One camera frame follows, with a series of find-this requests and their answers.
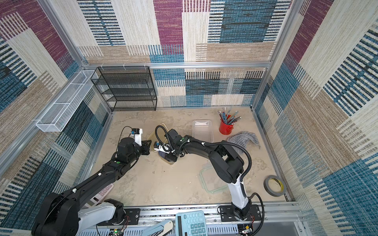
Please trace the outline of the clear lid green rim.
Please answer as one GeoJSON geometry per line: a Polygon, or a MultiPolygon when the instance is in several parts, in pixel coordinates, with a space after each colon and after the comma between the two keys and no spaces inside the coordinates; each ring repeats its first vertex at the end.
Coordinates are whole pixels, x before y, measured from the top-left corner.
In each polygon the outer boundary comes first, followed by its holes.
{"type": "Polygon", "coordinates": [[[227,183],[219,178],[211,163],[203,165],[199,172],[203,189],[210,194],[217,194],[228,189],[227,183]]]}

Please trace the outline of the grey striped cloth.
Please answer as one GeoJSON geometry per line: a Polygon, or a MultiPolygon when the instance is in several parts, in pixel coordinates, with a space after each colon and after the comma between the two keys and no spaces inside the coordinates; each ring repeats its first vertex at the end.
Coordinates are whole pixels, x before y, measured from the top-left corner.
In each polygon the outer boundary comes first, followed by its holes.
{"type": "Polygon", "coordinates": [[[247,131],[241,131],[235,135],[229,136],[226,139],[227,142],[235,143],[239,146],[241,146],[244,149],[247,149],[248,143],[253,143],[254,145],[261,148],[261,145],[259,143],[259,140],[255,133],[247,132],[247,131]]]}

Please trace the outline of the yellow lunch box lid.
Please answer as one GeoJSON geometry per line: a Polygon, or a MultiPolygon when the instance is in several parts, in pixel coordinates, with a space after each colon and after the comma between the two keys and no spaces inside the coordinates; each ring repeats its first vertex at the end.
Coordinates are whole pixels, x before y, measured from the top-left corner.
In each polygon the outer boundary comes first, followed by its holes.
{"type": "MultiPolygon", "coordinates": [[[[164,129],[168,132],[168,128],[167,128],[167,126],[166,126],[164,123],[162,123],[162,124],[160,124],[160,125],[163,126],[164,129]]],[[[158,128],[158,129],[157,129],[157,134],[158,134],[158,136],[159,136],[159,138],[160,138],[161,141],[163,141],[164,143],[167,143],[167,138],[166,138],[166,136],[165,136],[165,132],[163,131],[162,128],[158,128]]],[[[156,137],[156,134],[155,134],[155,128],[152,129],[152,132],[151,132],[151,134],[148,136],[147,139],[148,139],[148,140],[151,140],[153,143],[154,143],[154,142],[158,142],[158,138],[156,137]]]]}

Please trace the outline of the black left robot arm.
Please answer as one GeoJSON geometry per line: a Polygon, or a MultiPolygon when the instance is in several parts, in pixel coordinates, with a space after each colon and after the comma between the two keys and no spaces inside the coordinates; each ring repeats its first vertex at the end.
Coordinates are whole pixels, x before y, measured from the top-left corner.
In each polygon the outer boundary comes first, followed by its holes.
{"type": "Polygon", "coordinates": [[[151,140],[145,140],[139,145],[131,137],[123,138],[111,160],[97,173],[67,191],[47,195],[35,217],[31,234],[74,236],[78,233],[81,208],[102,189],[122,178],[140,156],[149,155],[151,143],[151,140]]]}

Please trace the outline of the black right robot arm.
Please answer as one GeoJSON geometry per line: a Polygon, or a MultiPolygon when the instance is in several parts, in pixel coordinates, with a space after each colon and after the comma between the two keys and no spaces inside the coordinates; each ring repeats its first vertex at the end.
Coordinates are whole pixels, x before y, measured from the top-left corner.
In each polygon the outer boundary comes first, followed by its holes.
{"type": "Polygon", "coordinates": [[[251,198],[247,196],[243,179],[252,167],[252,159],[248,151],[235,143],[221,141],[209,143],[192,136],[182,137],[176,130],[164,131],[167,144],[163,145],[163,157],[174,163],[186,154],[195,154],[210,160],[218,177],[227,183],[231,193],[231,205],[234,207],[234,217],[246,220],[252,208],[251,198]]]}

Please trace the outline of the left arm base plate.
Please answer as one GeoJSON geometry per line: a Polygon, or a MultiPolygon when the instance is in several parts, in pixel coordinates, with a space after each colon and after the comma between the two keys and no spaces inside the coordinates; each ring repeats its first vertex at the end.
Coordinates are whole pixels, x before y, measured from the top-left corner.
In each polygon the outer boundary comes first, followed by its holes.
{"type": "Polygon", "coordinates": [[[139,222],[140,208],[124,208],[122,211],[116,210],[115,218],[109,221],[103,221],[98,226],[124,226],[137,225],[139,222]]]}

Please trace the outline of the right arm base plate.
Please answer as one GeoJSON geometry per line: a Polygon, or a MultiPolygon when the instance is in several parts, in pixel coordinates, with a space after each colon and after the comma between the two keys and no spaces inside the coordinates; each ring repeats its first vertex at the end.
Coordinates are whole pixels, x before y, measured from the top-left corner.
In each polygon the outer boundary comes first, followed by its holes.
{"type": "Polygon", "coordinates": [[[262,211],[258,205],[247,205],[244,209],[234,205],[224,205],[218,207],[218,213],[222,222],[262,220],[262,211]]]}

